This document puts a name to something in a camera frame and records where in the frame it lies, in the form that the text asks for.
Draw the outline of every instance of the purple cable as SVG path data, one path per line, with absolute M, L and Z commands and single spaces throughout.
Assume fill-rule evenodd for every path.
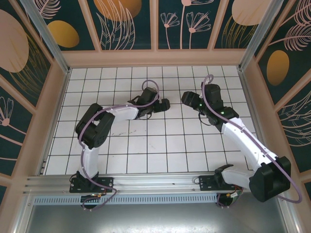
M 290 183 L 294 186 L 294 188 L 296 189 L 297 193 L 298 193 L 298 200 L 291 200 L 291 199 L 288 199 L 288 198 L 285 198 L 285 197 L 282 197 L 282 196 L 277 196 L 278 198 L 282 199 L 282 200 L 286 200 L 286 201 L 289 201 L 289 202 L 292 202 L 292 203 L 300 203 L 302 201 L 302 194 L 301 194 L 301 191 L 299 190 L 298 186 L 295 184 L 295 182 L 292 180 L 292 178 L 286 173 L 286 171 L 284 171 L 283 168 L 281 168 L 281 166 L 273 159 L 271 158 L 271 156 L 264 150 L 264 148 L 256 141 L 253 139 L 253 137 L 247 132 L 245 131 L 240 125 L 236 124 L 235 122 L 231 121 L 231 120 L 228 120 L 227 118 L 224 118 L 222 115 L 218 114 L 217 112 L 215 112 L 211 106 L 209 105 L 207 99 L 206 99 L 206 96 L 205 96 L 205 92 L 204 92 L 204 87 L 206 85 L 206 81 L 207 79 L 209 79 L 209 82 L 208 84 L 210 84 L 213 79 L 214 79 L 214 76 L 213 75 L 207 75 L 203 81 L 203 84 L 202 85 L 202 96 L 203 96 L 203 100 L 206 104 L 206 106 L 208 107 L 208 109 L 214 114 L 216 115 L 217 117 L 219 117 L 220 119 L 234 125 L 235 127 L 237 127 L 239 130 L 241 130 L 243 133 L 245 133 L 248 138 L 260 149 L 260 151 L 265 155 L 267 156 L 268 159 L 271 160 L 271 162 L 283 173 L 283 175 L 290 181 Z
M 151 102 L 148 103 L 148 104 L 145 104 L 145 105 L 134 105 L 134 106 L 137 107 L 137 108 L 145 108 L 145 107 L 148 107 L 148 106 L 150 106 L 151 104 L 153 104 L 154 102 L 156 102 L 156 101 L 159 99 L 159 91 L 160 91 L 160 90 L 159 90 L 158 84 L 157 84 L 155 81 L 153 81 L 153 80 L 145 80 L 145 81 L 142 83 L 142 86 L 141 86 L 142 89 L 143 89 L 143 86 L 144 86 L 144 84 L 145 84 L 146 82 L 152 82 L 152 83 L 154 83 L 154 84 L 156 85 L 157 95 L 156 95 L 156 97 L 154 98 L 154 100 L 151 101 Z M 98 115 L 102 114 L 103 112 L 105 112 L 105 111 L 107 111 L 107 110 L 113 110 L 113 109 L 123 108 L 123 107 L 126 107 L 126 106 L 128 106 L 128 105 L 131 105 L 131 104 L 117 105 L 117 106 L 112 106 L 112 107 L 104 108 L 104 109 L 100 110 L 99 112 L 97 112 L 97 113 L 86 123 L 86 125 L 84 126 L 84 128 L 82 129 L 82 131 L 81 131 L 81 133 L 80 133 L 80 136 L 79 136 L 79 144 L 82 146 L 82 152 L 81 152 L 81 167 L 82 167 L 82 171 L 84 172 L 86 178 L 87 178 L 90 182 L 92 182 L 93 184 L 97 185 L 98 187 L 105 188 L 105 189 L 109 189 L 109 190 L 114 190 L 114 191 L 115 191 L 114 194 L 112 194 L 103 204 L 97 205 L 97 206 L 95 206 L 93 209 L 89 209 L 89 211 L 97 210 L 97 209 L 103 207 L 107 202 L 109 202 L 109 201 L 116 195 L 117 189 L 112 188 L 112 187 L 108 187 L 108 186 L 105 186 L 105 185 L 102 185 L 102 184 L 100 184 L 100 183 L 97 183 L 97 182 L 93 181 L 93 180 L 89 177 L 89 175 L 87 174 L 87 172 L 86 172 L 86 170 L 85 170 L 85 168 L 84 168 L 84 161 L 83 161 L 84 152 L 85 152 L 85 150 L 86 150 L 86 147 L 85 147 L 85 145 L 82 143 L 82 136 L 83 136 L 83 134 L 85 133 L 87 127 L 92 123 L 92 121 L 93 121 Z M 87 210 L 87 208 L 85 207 L 85 203 L 86 203 L 87 201 L 89 201 L 89 200 L 94 200 L 94 199 L 100 199 L 100 198 L 94 197 L 94 198 L 88 198 L 88 199 L 86 199 L 86 200 L 82 203 L 83 209 L 84 209 L 84 210 Z

